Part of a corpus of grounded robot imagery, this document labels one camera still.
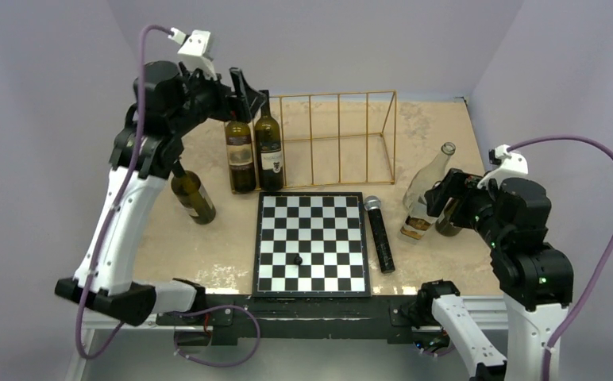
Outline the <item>dark green wine bottle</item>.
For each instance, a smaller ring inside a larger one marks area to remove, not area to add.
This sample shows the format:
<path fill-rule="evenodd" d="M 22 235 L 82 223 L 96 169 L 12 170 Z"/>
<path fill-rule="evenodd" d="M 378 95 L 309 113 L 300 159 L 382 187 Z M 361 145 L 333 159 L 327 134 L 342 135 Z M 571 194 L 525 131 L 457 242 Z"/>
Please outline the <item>dark green wine bottle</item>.
<path fill-rule="evenodd" d="M 269 91 L 260 90 L 265 102 L 254 126 L 260 188 L 279 191 L 284 187 L 283 152 L 278 121 L 272 116 Z"/>

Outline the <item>clear square liquor bottle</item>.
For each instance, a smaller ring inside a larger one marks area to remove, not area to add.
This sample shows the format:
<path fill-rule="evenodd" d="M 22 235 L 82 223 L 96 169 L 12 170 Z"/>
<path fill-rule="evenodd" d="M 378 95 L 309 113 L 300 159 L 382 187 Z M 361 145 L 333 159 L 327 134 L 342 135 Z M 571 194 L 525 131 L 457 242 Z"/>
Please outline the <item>clear square liquor bottle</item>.
<path fill-rule="evenodd" d="M 413 240 L 420 241 L 437 221 L 427 213 L 425 204 L 416 201 L 412 204 L 400 228 L 400 233 Z"/>

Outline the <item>green Primitivo wine bottle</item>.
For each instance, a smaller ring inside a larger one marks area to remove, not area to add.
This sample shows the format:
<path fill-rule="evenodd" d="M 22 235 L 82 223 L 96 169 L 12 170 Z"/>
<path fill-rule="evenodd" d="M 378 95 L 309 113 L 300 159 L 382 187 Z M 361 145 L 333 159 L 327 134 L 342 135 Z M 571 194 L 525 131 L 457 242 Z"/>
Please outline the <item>green Primitivo wine bottle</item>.
<path fill-rule="evenodd" d="M 256 172 L 249 125 L 230 121 L 225 127 L 226 151 L 232 188 L 248 193 L 256 188 Z"/>

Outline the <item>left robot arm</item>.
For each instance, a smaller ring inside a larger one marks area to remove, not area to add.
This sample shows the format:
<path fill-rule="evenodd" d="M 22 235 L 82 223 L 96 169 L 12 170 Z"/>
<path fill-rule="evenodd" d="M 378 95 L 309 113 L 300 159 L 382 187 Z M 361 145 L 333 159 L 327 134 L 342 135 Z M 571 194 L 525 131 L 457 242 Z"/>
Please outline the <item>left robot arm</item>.
<path fill-rule="evenodd" d="M 188 325 L 206 316 L 206 290 L 185 279 L 149 284 L 133 278 L 149 214 L 183 153 L 183 137 L 210 119 L 250 122 L 265 103 L 243 71 L 206 78 L 183 63 L 155 61 L 134 80 L 135 103 L 115 137 L 102 215 L 73 276 L 57 281 L 58 297 L 128 325 L 176 313 Z"/>

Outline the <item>clear glass bottle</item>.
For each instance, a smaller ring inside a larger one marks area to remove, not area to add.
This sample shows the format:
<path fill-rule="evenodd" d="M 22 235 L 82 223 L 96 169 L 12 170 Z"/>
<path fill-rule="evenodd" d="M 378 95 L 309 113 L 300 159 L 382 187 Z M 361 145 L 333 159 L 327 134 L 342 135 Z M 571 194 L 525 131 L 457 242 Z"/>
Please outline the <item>clear glass bottle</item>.
<path fill-rule="evenodd" d="M 444 178 L 447 164 L 456 150 L 457 147 L 453 142 L 445 142 L 433 160 L 417 171 L 403 196 L 403 205 L 407 210 L 435 183 Z"/>

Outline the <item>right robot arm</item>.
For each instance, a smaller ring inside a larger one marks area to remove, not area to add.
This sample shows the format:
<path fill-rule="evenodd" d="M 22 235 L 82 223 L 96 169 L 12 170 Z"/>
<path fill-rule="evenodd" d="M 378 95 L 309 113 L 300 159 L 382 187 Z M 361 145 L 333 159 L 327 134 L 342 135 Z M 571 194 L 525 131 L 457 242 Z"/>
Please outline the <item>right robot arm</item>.
<path fill-rule="evenodd" d="M 454 283 L 424 283 L 414 304 L 416 325 L 445 330 L 472 380 L 548 380 L 558 373 L 557 336 L 573 300 L 573 266 L 546 241 L 551 201 L 540 184 L 520 177 L 478 178 L 458 169 L 425 194 L 427 213 L 448 202 L 455 226 L 476 232 L 488 246 L 507 310 L 507 350 L 498 351 L 471 318 Z"/>

